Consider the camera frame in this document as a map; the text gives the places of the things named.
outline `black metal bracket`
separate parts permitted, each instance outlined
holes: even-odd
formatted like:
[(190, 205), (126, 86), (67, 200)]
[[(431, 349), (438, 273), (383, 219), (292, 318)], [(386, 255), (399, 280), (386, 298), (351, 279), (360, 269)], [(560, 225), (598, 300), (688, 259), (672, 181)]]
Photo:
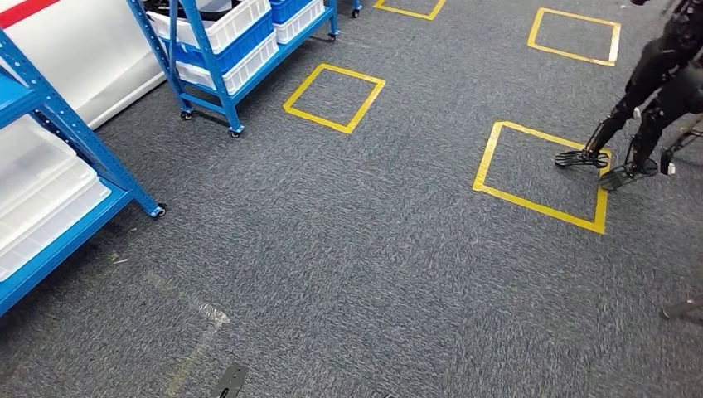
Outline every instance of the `black metal bracket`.
[(371, 394), (371, 398), (398, 398), (398, 396), (387, 394), (385, 392), (374, 391), (374, 393)]
[(247, 373), (249, 373), (248, 367), (239, 363), (232, 364), (212, 391), (212, 398), (236, 398), (244, 386)]

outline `black robot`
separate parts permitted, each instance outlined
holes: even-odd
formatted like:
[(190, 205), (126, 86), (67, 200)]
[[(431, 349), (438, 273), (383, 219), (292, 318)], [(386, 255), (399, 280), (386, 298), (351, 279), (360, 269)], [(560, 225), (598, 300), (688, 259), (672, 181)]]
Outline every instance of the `black robot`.
[[(631, 0), (641, 6), (648, 0)], [(685, 114), (703, 113), (703, 66), (695, 60), (703, 48), (703, 0), (682, 0), (664, 27), (661, 37), (642, 50), (635, 70), (625, 86), (625, 96), (602, 121), (580, 151), (560, 153), (559, 167), (608, 165), (608, 155), (600, 152), (606, 143), (633, 117), (658, 89), (642, 112), (642, 123), (632, 137), (625, 164), (605, 173), (599, 185), (613, 191), (639, 178), (657, 175), (657, 163), (649, 158), (662, 131)], [(661, 171), (668, 174), (671, 152), (662, 155)]]

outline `white wall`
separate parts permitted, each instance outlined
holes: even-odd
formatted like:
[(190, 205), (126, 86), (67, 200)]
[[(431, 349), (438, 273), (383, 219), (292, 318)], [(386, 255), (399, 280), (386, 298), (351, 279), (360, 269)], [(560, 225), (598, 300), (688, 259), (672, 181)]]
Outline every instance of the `white wall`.
[(163, 80), (127, 0), (60, 0), (6, 33), (92, 128)]

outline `blue metal shelf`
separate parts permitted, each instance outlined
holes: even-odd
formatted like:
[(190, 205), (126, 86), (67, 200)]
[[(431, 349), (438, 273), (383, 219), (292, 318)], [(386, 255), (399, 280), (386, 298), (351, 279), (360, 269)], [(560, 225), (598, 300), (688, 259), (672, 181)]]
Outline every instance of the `blue metal shelf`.
[(101, 182), (112, 191), (108, 197), (16, 273), (0, 282), (0, 316), (132, 201), (129, 192), (108, 180)]
[(0, 74), (0, 129), (41, 104), (36, 91)]
[[(309, 38), (324, 22), (330, 22), (330, 33), (329, 36), (334, 40), (337, 38), (339, 31), (337, 30), (337, 0), (327, 0), (327, 7), (318, 19), (313, 23), (308, 25), (302, 32), (300, 32), (290, 43), (280, 46), (279, 52), (274, 55), (274, 58), (269, 60), (264, 67), (259, 70), (249, 81), (247, 81), (244, 86), (239, 89), (234, 95), (230, 95), (225, 87), (225, 81), (222, 76), (220, 68), (218, 68), (217, 59), (215, 54), (212, 52), (212, 47), (210, 41), (205, 32), (205, 27), (198, 12), (195, 0), (170, 0), (170, 37), (177, 37), (177, 5), (180, 3), (183, 7), (183, 11), (186, 14), (188, 22), (191, 24), (191, 28), (195, 37), (197, 39), (198, 48), (200, 48), (203, 55), (205, 66), (210, 76), (212, 77), (212, 82), (215, 89), (209, 87), (204, 87), (202, 85), (193, 85), (181, 80), (178, 76), (178, 70), (176, 69), (176, 60), (173, 56), (176, 53), (176, 41), (171, 40), (168, 43), (166, 49), (161, 45), (156, 32), (153, 30), (151, 22), (147, 18), (147, 14), (144, 11), (143, 4), (140, 0), (127, 0), (127, 4), (132, 9), (134, 17), (137, 19), (139, 27), (142, 29), (144, 36), (146, 37), (149, 45), (152, 47), (152, 51), (157, 58), (161, 69), (168, 78), (168, 83), (171, 85), (178, 103), (181, 106), (181, 116), (188, 120), (192, 115), (192, 104), (200, 105), (204, 108), (219, 112), (223, 114), (227, 121), (230, 123), (230, 136), (239, 137), (244, 126), (239, 120), (237, 115), (236, 105), (244, 98), (261, 80), (264, 79), (278, 64), (283, 61), (288, 55), (290, 55), (293, 50), (298, 48), (303, 41)], [(196, 96), (190, 95), (183, 90), (184, 85), (192, 85), (198, 89), (215, 95), (219, 104), (213, 104), (210, 101), (197, 98)]]
[(111, 191), (98, 206), (51, 242), (40, 254), (0, 282), (2, 316), (131, 201), (136, 201), (154, 217), (162, 216), (166, 207), (156, 203), (143, 190), (3, 29), (0, 29), (0, 59), (10, 65), (15, 74), (31, 87), (27, 88), (14, 80), (0, 66), (0, 129), (24, 114), (31, 115), (40, 126), (65, 140), (97, 171), (101, 182)]
[[(300, 47), (300, 45), (303, 44), (320, 26), (324, 25), (324, 23), (330, 18), (330, 15), (334, 12), (335, 10), (331, 9), (330, 7), (325, 7), (325, 11), (318, 17), (318, 19), (316, 19), (308, 27), (303, 29), (296, 37), (293, 38), (293, 40), (289, 41), (288, 44), (279, 44), (279, 51), (268, 62), (266, 62), (266, 64), (264, 64), (261, 70), (256, 72), (256, 74), (252, 76), (251, 79), (249, 79), (249, 81), (247, 81), (242, 86), (242, 88), (240, 88), (233, 95), (230, 95), (230, 100), (234, 103), (239, 103), (248, 93), (251, 92), (251, 90), (254, 89), (254, 87), (261, 83), (261, 81), (267, 75), (269, 75), (269, 73), (276, 69), (276, 66), (280, 65), (280, 63), (283, 62), (286, 57), (288, 57), (293, 51), (295, 51), (295, 49)], [(213, 90), (212, 88), (207, 87), (205, 85), (196, 85), (185, 80), (180, 81), (183, 85), (190, 85), (191, 87), (196, 87), (197, 89), (205, 91), (206, 93), (217, 95), (217, 90)], [(195, 103), (197, 103), (198, 100), (202, 101), (202, 99), (193, 97), (188, 93), (181, 94), (181, 98)]]

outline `yellow floor marking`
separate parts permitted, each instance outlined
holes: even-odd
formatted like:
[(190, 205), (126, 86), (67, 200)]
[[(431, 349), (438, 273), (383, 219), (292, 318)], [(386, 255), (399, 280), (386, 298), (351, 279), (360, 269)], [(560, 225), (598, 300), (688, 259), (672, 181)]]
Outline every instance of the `yellow floor marking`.
[[(333, 72), (341, 73), (343, 75), (351, 76), (351, 77), (356, 77), (357, 79), (362, 79), (366, 81), (370, 81), (371, 83), (374, 83), (375, 86), (373, 90), (371, 91), (371, 94), (366, 98), (364, 103), (361, 105), (359, 110), (354, 114), (354, 117), (351, 118), (351, 121), (347, 124), (339, 124), (336, 122), (332, 122), (331, 120), (323, 119), (319, 116), (315, 116), (314, 114), (309, 114), (308, 112), (304, 112), (300, 109), (295, 109), (293, 107), (293, 104), (295, 104), (295, 101), (297, 101), (301, 95), (305, 92), (305, 90), (308, 89), (308, 87), (317, 79), (317, 77), (322, 73), (323, 70), (331, 70)], [(385, 86), (385, 80), (383, 79), (377, 79), (376, 77), (371, 77), (368, 75), (364, 75), (359, 72), (355, 72), (353, 70), (348, 70), (344, 68), (340, 68), (338, 66), (333, 66), (329, 64), (320, 64), (315, 70), (313, 70), (313, 73), (306, 78), (303, 83), (298, 87), (295, 92), (293, 92), (293, 95), (288, 98), (288, 100), (284, 104), (284, 109), (286, 112), (290, 114), (294, 114), (300, 118), (306, 119), (313, 121), (315, 123), (321, 124), (323, 126), (330, 127), (332, 129), (335, 129), (337, 131), (341, 131), (346, 134), (351, 134), (352, 131), (356, 128), (356, 126), (359, 124), (361, 121), (361, 118), (364, 117), (366, 112), (369, 110), (371, 107), (371, 104), (376, 100), (376, 97), (378, 97), (378, 94), (381, 92), (381, 89)]]
[[(608, 55), (608, 59), (607, 60), (597, 60), (595, 58), (588, 58), (586, 56), (580, 56), (578, 54), (574, 54), (571, 52), (556, 50), (555, 48), (536, 44), (535, 40), (537, 38), (537, 32), (540, 30), (540, 25), (542, 23), (542, 18), (544, 17), (545, 12), (548, 12), (550, 14), (561, 15), (564, 17), (571, 17), (571, 18), (575, 18), (575, 19), (580, 19), (583, 21), (601, 23), (604, 25), (608, 25), (609, 27), (612, 27), (613, 28), (613, 35), (610, 40), (610, 52)], [(527, 45), (532, 48), (536, 48), (537, 50), (550, 52), (552, 54), (558, 54), (560, 56), (566, 56), (566, 57), (569, 57), (569, 58), (572, 58), (575, 60), (579, 60), (579, 61), (592, 62), (594, 64), (603, 65), (603, 66), (615, 66), (615, 61), (618, 59), (618, 48), (620, 45), (619, 44), (620, 43), (620, 29), (621, 29), (621, 25), (617, 22), (605, 21), (604, 19), (586, 17), (583, 15), (572, 14), (571, 12), (563, 12), (563, 11), (559, 11), (559, 10), (552, 10), (549, 8), (542, 7), (539, 10), (537, 10), (537, 15), (535, 16), (535, 21), (532, 23), (532, 29), (530, 30), (530, 35), (527, 37)]]
[(210, 347), (212, 339), (215, 338), (217, 331), (220, 330), (222, 325), (229, 323), (230, 319), (225, 313), (211, 304), (203, 303), (201, 300), (190, 294), (183, 295), (178, 293), (181, 289), (179, 289), (178, 285), (172, 279), (162, 278), (151, 270), (147, 271), (144, 275), (144, 279), (158, 290), (163, 292), (173, 292), (174, 294), (186, 299), (191, 306), (198, 307), (197, 312), (200, 316), (211, 321), (209, 328), (203, 332), (200, 340), (198, 340), (195, 348), (193, 348), (193, 351), (191, 351), (187, 357), (179, 361), (177, 369), (173, 372), (173, 377), (171, 381), (169, 381), (168, 388), (166, 390), (166, 395), (173, 398), (178, 395), (179, 391), (186, 384), (186, 381), (191, 375), (193, 365), (196, 361), (200, 360), (200, 357), (202, 357), (202, 355)]
[(390, 12), (397, 12), (399, 14), (407, 15), (409, 17), (416, 17), (416, 18), (421, 18), (421, 19), (426, 19), (428, 21), (432, 21), (437, 17), (437, 14), (439, 14), (439, 10), (442, 9), (442, 6), (444, 5), (445, 0), (439, 0), (437, 1), (437, 4), (434, 5), (434, 8), (432, 9), (432, 12), (429, 14), (419, 14), (417, 12), (412, 12), (412, 11), (406, 11), (406, 10), (401, 10), (399, 8), (395, 7), (389, 7), (384, 5), (385, 0), (378, 0), (376, 4), (374, 4), (374, 8), (378, 8), (380, 10), (384, 11), (390, 11)]
[[(608, 207), (608, 193), (603, 188), (598, 188), (598, 193), (596, 195), (595, 217), (592, 221), (590, 221), (578, 218), (576, 216), (572, 216), (571, 214), (564, 213), (563, 211), (558, 211), (548, 206), (543, 206), (532, 201), (528, 201), (521, 197), (516, 197), (511, 193), (503, 192), (496, 188), (488, 187), (485, 185), (486, 176), (488, 175), (488, 169), (491, 167), (491, 159), (493, 158), (493, 154), (496, 151), (498, 138), (501, 135), (501, 130), (503, 127), (514, 129), (529, 135), (533, 135), (535, 137), (542, 138), (546, 141), (558, 143), (560, 145), (564, 145), (573, 149), (581, 149), (584, 147), (583, 144), (575, 143), (573, 141), (569, 141), (568, 139), (555, 137), (553, 135), (542, 133), (541, 131), (537, 131), (534, 129), (529, 129), (527, 127), (520, 126), (519, 124), (515, 124), (513, 122), (496, 122), (493, 125), (490, 137), (488, 137), (488, 143), (486, 145), (486, 150), (483, 152), (481, 164), (478, 166), (478, 173), (476, 174), (476, 179), (473, 181), (473, 190), (479, 192), (486, 192), (488, 195), (493, 195), (495, 197), (501, 198), (504, 201), (514, 203), (518, 206), (523, 206), (530, 210), (534, 210), (547, 216), (554, 217), (558, 220), (566, 221), (570, 224), (574, 224), (576, 226), (580, 226), (581, 228), (585, 228), (586, 230), (598, 232), (599, 234), (605, 233), (605, 214)], [(604, 149), (603, 152), (607, 153), (610, 157), (609, 150)], [(608, 164), (607, 167), (600, 169), (600, 175), (604, 175), (606, 172), (608, 172), (608, 170), (610, 170), (610, 164)]]

